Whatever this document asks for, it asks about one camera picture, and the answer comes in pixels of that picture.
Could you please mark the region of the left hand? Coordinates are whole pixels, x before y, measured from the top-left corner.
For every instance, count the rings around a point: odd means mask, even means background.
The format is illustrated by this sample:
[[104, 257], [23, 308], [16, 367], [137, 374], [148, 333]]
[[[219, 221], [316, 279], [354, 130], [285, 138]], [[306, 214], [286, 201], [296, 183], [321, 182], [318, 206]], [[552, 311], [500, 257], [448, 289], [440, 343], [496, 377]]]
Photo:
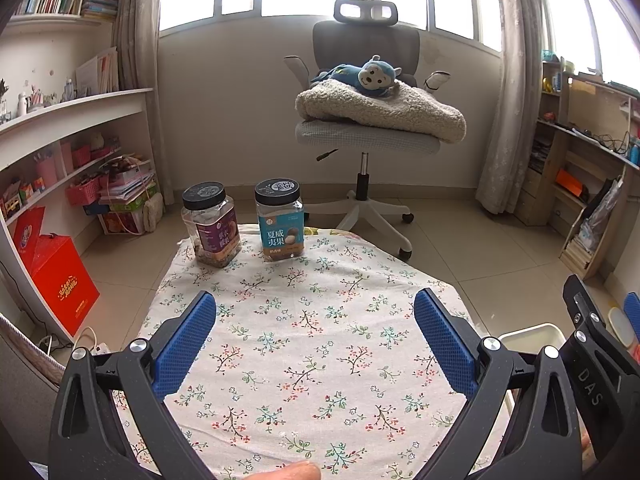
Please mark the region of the left hand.
[[314, 463], [304, 460], [273, 471], [251, 474], [245, 480], [320, 480], [321, 471]]

